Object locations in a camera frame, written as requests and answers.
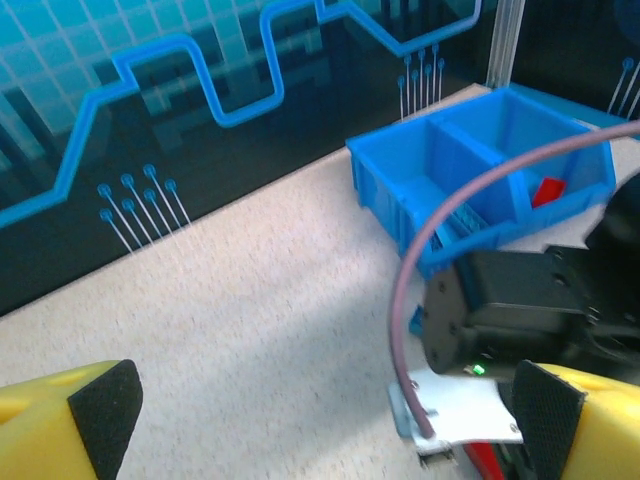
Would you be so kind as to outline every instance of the black rubber pad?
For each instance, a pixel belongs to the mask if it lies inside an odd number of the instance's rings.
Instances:
[[[115,480],[142,409],[135,363],[123,360],[68,399],[98,480]]]
[[[505,408],[511,415],[513,415],[513,383],[498,383],[498,394],[500,395],[500,400],[504,403]]]
[[[529,361],[513,381],[513,410],[538,480],[559,480],[586,394]]]

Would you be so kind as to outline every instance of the blue plastic bin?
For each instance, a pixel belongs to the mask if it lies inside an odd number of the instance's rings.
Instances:
[[[443,200],[472,178],[535,147],[588,129],[508,88],[347,141],[354,187],[402,255]],[[545,177],[567,182],[561,198],[532,199]],[[554,157],[469,199],[425,248],[426,278],[459,255],[495,249],[605,201],[616,180],[609,144]]]

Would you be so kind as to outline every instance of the cable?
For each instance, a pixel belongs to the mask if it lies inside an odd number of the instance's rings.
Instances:
[[[400,271],[398,272],[393,288],[389,321],[389,347],[391,350],[393,368],[395,370],[400,389],[404,394],[409,410],[413,414],[413,418],[416,420],[416,423],[420,428],[420,433],[424,438],[431,438],[435,432],[429,422],[429,419],[424,413],[416,392],[411,386],[407,360],[404,355],[403,337],[405,333],[405,318],[403,316],[403,310],[407,288],[409,286],[413,269],[415,268],[427,242],[433,236],[435,229],[440,226],[440,224],[442,224],[456,208],[462,205],[473,195],[517,170],[540,163],[556,155],[562,155],[574,150],[590,147],[608,140],[614,140],[622,137],[633,137],[636,135],[640,135],[640,120],[581,135],[575,135],[564,140],[536,148],[528,153],[509,160],[508,162],[483,173],[479,177],[474,178],[447,198],[415,236],[407,250],[404,260],[402,261],[402,265],[400,266]]]

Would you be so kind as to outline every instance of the red block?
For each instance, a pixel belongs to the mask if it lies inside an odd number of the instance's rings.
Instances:
[[[541,207],[551,203],[562,196],[567,188],[567,182],[557,178],[545,177],[540,184],[540,188],[533,197],[533,208]]]
[[[500,462],[488,443],[469,443],[464,451],[476,467],[483,480],[505,480]]]

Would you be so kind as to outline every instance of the printed backdrop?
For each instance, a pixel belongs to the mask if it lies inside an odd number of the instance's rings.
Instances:
[[[640,116],[640,0],[529,0],[513,81],[622,118]]]
[[[0,0],[0,314],[483,82],[495,8]]]

